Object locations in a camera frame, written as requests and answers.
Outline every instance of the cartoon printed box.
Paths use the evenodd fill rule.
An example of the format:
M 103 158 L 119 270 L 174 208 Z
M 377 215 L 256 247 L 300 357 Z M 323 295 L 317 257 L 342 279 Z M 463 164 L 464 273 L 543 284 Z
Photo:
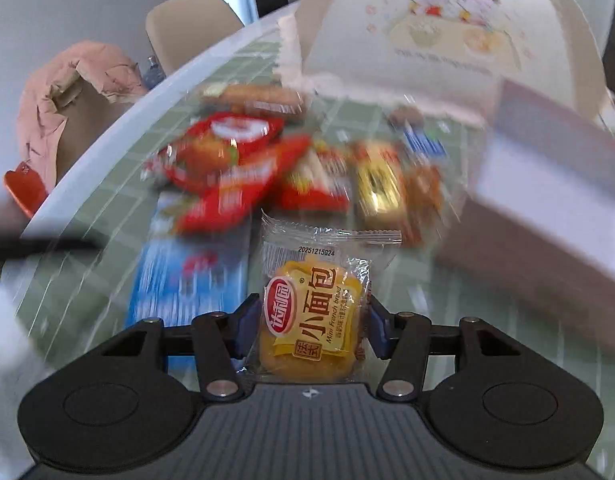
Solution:
M 615 138 L 513 82 L 437 255 L 615 350 Z
M 574 0 L 301 0 L 279 22 L 284 86 L 479 122 L 502 78 L 593 120 L 603 63 Z

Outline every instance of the chair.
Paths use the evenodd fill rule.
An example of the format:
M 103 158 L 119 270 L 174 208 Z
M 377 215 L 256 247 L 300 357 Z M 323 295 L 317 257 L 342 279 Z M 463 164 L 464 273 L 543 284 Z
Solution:
M 242 21 L 223 0 L 167 0 L 145 19 L 165 75 L 241 28 Z

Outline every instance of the gold snack package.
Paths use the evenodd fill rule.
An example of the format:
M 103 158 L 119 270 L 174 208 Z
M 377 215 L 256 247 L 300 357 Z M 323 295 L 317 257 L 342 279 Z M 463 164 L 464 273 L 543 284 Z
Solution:
M 396 254 L 398 231 L 353 232 L 262 218 L 263 312 L 245 372 L 257 381 L 331 383 L 363 358 L 373 272 Z
M 370 228 L 397 228 L 407 216 L 405 182 L 398 150 L 391 142 L 354 145 L 359 208 Z

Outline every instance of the bread package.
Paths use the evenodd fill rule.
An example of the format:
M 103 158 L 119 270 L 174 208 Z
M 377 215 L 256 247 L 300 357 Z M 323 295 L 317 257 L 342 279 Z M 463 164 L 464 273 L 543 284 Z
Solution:
M 246 371 L 295 383 L 350 378 L 363 360 L 370 268 L 389 264 L 400 233 L 310 227 L 265 214 L 262 232 L 266 287 Z
M 198 87 L 196 94 L 204 104 L 223 106 L 236 114 L 290 121 L 303 120 L 309 106 L 303 94 L 278 85 L 209 83 Z

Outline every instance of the brown snack package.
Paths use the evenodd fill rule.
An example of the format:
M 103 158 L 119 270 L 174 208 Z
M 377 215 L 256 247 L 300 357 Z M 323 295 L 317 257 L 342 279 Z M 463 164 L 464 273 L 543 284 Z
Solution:
M 300 121 L 308 107 L 305 96 L 276 85 L 210 83 L 197 88 L 199 100 L 224 105 L 236 114 Z
M 392 124 L 395 130 L 399 130 L 406 124 L 409 124 L 412 128 L 421 128 L 425 122 L 423 114 L 417 107 L 405 105 L 399 106 L 393 110 L 387 116 L 387 119 L 390 121 L 390 124 Z
M 413 164 L 403 171 L 405 179 L 407 217 L 399 225 L 403 245 L 420 247 L 423 231 L 433 227 L 443 208 L 443 177 L 434 164 Z

